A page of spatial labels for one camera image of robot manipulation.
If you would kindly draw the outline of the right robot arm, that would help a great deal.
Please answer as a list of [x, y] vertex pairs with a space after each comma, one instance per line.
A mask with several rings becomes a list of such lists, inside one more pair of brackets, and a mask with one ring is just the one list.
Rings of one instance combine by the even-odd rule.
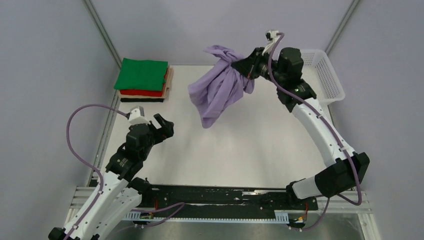
[[233, 62], [231, 67], [248, 79], [263, 77], [276, 81], [279, 101], [305, 127], [326, 166], [313, 177], [291, 182], [287, 186], [286, 204], [298, 209], [306, 198], [331, 198], [359, 186], [370, 159], [366, 153], [354, 150], [324, 115], [316, 93], [302, 78], [301, 51], [283, 48], [277, 60], [270, 60], [270, 54], [262, 51], [261, 47], [255, 48], [247, 58]]

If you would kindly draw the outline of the lavender t shirt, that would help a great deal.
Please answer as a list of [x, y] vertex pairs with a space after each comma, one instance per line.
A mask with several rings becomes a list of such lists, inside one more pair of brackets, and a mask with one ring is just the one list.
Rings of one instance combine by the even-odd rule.
[[210, 128], [224, 110], [240, 100], [244, 94], [252, 94], [255, 81], [241, 75], [232, 63], [244, 59], [233, 49], [212, 45], [204, 52], [218, 58], [214, 66], [194, 83], [188, 85], [190, 101], [196, 107], [201, 125]]

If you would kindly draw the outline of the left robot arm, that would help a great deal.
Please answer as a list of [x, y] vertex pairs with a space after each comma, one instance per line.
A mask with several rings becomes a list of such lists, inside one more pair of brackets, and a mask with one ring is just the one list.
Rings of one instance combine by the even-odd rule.
[[130, 123], [125, 142], [110, 158], [105, 172], [82, 208], [63, 227], [48, 234], [50, 240], [104, 240], [133, 208], [153, 201], [151, 185], [135, 175], [142, 169], [153, 146], [174, 135], [174, 123], [159, 113], [157, 128], [138, 111], [127, 114]]

